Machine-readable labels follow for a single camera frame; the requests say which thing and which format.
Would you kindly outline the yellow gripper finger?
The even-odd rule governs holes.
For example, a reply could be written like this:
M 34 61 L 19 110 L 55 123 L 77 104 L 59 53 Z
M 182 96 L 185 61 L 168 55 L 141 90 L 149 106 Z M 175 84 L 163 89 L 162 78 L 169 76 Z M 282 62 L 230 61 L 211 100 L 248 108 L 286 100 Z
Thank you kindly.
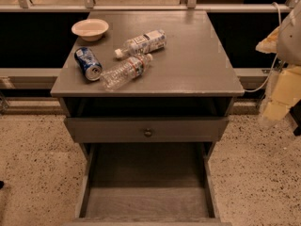
M 300 100 L 301 66 L 291 65 L 279 74 L 262 115 L 269 121 L 280 121 Z
M 277 39 L 279 27 L 275 28 L 265 39 L 256 45 L 256 50 L 261 53 L 271 54 L 277 52 Z

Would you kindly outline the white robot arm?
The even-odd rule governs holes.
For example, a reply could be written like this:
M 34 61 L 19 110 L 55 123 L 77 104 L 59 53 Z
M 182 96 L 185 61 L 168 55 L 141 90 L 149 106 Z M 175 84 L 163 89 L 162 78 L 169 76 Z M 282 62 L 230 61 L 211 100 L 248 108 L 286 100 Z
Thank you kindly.
M 267 120 L 280 121 L 301 100 L 301 2 L 280 26 L 256 45 L 256 50 L 274 53 L 288 64 L 288 68 L 278 75 L 261 113 Z

